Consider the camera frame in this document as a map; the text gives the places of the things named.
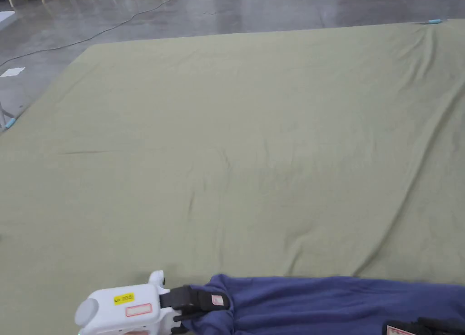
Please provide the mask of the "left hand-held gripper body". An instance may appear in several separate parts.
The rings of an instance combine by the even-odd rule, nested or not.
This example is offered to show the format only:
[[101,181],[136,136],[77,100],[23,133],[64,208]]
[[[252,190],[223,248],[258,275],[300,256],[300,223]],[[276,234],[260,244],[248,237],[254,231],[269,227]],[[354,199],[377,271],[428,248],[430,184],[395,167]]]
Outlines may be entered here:
[[153,271],[148,283],[101,289],[77,308],[74,321],[81,335],[169,335],[180,322],[180,313],[162,307],[160,297],[169,293],[163,271]]

